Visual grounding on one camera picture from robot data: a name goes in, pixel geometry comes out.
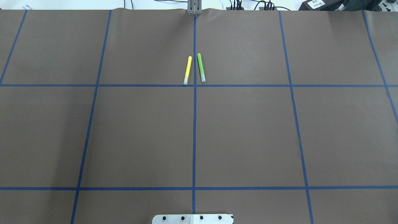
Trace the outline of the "green marker pen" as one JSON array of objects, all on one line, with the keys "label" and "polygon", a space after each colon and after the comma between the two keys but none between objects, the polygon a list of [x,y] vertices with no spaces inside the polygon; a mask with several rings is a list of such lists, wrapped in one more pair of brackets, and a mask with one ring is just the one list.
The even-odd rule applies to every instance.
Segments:
[{"label": "green marker pen", "polygon": [[203,58],[202,58],[201,53],[197,54],[197,62],[198,62],[201,82],[206,82],[205,71],[204,71],[204,66],[203,66]]}]

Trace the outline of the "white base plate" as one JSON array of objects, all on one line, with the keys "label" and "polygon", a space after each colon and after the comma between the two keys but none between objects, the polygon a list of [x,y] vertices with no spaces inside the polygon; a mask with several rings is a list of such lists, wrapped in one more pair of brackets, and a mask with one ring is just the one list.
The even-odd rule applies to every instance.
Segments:
[{"label": "white base plate", "polygon": [[159,214],[152,224],[233,224],[232,214]]}]

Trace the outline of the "aluminium frame post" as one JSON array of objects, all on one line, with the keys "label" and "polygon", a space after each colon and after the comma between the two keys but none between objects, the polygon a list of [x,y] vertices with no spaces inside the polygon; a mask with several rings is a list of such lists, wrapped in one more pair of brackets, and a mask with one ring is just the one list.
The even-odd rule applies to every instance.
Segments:
[{"label": "aluminium frame post", "polygon": [[195,16],[202,14],[202,0],[187,0],[187,13]]}]

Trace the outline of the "brown paper table mat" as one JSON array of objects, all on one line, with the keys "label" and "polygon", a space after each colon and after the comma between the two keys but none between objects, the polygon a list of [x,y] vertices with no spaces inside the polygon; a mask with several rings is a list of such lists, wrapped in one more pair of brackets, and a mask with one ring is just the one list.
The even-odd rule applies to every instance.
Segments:
[{"label": "brown paper table mat", "polygon": [[396,224],[397,12],[1,10],[1,223],[159,214]]}]

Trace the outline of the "yellow marker pen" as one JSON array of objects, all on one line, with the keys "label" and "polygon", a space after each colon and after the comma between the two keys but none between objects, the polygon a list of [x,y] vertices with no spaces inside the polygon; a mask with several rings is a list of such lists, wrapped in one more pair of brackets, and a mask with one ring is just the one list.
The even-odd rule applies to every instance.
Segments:
[{"label": "yellow marker pen", "polygon": [[193,57],[189,56],[187,58],[187,64],[186,64],[186,68],[185,68],[185,74],[184,74],[184,80],[183,80],[183,85],[184,86],[188,85],[188,80],[189,80],[189,76],[190,76],[190,72],[191,72],[192,61],[193,61]]}]

